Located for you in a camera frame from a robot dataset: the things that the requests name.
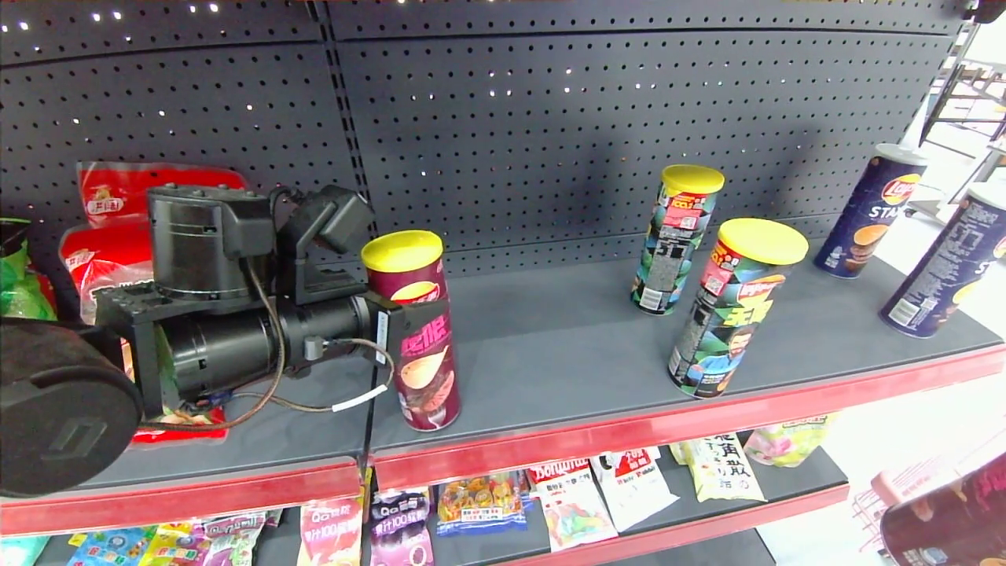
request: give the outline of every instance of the purple chip can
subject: purple chip can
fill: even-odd
[[[1006,185],[976,183],[921,260],[880,310],[894,329],[928,339],[1006,254]]]

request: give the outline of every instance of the potato chip can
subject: potato chip can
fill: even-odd
[[[802,233],[772,220],[733,218],[719,226],[667,365],[681,391],[709,399],[726,390],[776,292],[809,246]]]
[[[681,299],[724,178],[716,169],[681,164],[664,167],[661,181],[632,287],[633,305],[650,315],[672,313]]]
[[[909,337],[936,335],[1004,254],[1006,185],[975,183],[880,318]]]
[[[814,257],[814,264],[835,276],[859,276],[887,228],[901,213],[926,164],[926,157],[915,149],[877,144],[835,227]]]
[[[443,255],[440,235],[422,229],[381,235],[360,251],[370,290],[401,305],[448,300]],[[450,309],[402,341],[395,362],[395,389],[410,427],[438,430],[458,418]]]

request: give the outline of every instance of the cable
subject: cable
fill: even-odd
[[[255,286],[256,292],[259,294],[259,299],[266,306],[266,311],[269,313],[269,323],[273,326],[273,333],[276,335],[277,342],[277,360],[276,360],[276,376],[273,378],[272,384],[269,389],[263,395],[262,399],[255,404],[254,407],[248,409],[246,413],[237,417],[232,421],[224,421],[222,423],[212,423],[206,425],[185,425],[185,424],[174,424],[174,423],[159,423],[152,421],[143,421],[140,423],[138,428],[140,429],[155,429],[155,430],[175,430],[181,432],[188,431],[210,431],[210,430],[226,430],[228,428],[235,427],[252,417],[256,413],[261,411],[270,400],[276,395],[277,388],[280,387],[280,382],[283,380],[283,372],[287,367],[287,341],[286,337],[283,336],[283,327],[280,326],[280,316],[276,313],[276,307],[269,302],[269,297],[266,295],[266,290],[262,287],[262,280],[259,279],[259,273],[256,272],[255,267],[252,266],[252,262],[247,259],[244,260],[244,266],[247,269],[248,276],[252,277],[252,282]]]
[[[394,369],[395,369],[394,361],[391,360],[391,355],[388,354],[388,352],[386,350],[384,350],[383,348],[381,348],[380,345],[378,345],[378,344],[376,344],[374,342],[365,340],[365,339],[342,339],[342,340],[333,341],[333,343],[355,344],[355,345],[365,346],[367,348],[370,348],[374,352],[380,354],[381,356],[383,356],[384,359],[388,361],[388,364],[387,364],[387,366],[388,366],[388,379],[384,383],[384,389],[386,390],[387,387],[389,387],[391,385],[391,380],[394,379]],[[233,395],[230,396],[231,399],[234,399],[234,398],[237,398],[237,397],[258,397],[258,398],[262,399],[262,398],[266,397],[266,394],[259,393],[259,392],[256,392],[256,391],[242,391],[242,392],[234,393]],[[332,409],[333,407],[338,407],[338,406],[341,405],[339,403],[337,403],[335,405],[328,405],[328,406],[325,406],[325,407],[316,407],[314,405],[302,405],[300,403],[291,401],[289,399],[284,399],[283,397],[280,397],[279,395],[274,395],[271,398],[269,398],[269,402],[270,403],[276,403],[277,405],[280,405],[281,407],[286,407],[288,409],[293,409],[295,411],[302,411],[302,412],[305,412],[305,413],[331,413],[332,410],[333,410]]]

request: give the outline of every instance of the green chip canister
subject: green chip canister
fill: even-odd
[[[716,169],[686,164],[665,167],[661,179],[632,288],[633,305],[650,315],[671,313],[681,299],[692,253],[725,181]]]

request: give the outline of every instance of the barcode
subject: barcode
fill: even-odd
[[[894,309],[890,310],[888,318],[902,327],[907,327],[911,325],[911,320],[914,319],[916,315],[918,315],[918,308],[904,300],[901,300],[897,302]]]
[[[643,288],[643,296],[639,300],[639,306],[650,311],[660,311],[660,299],[663,294],[654,292],[648,288]]]

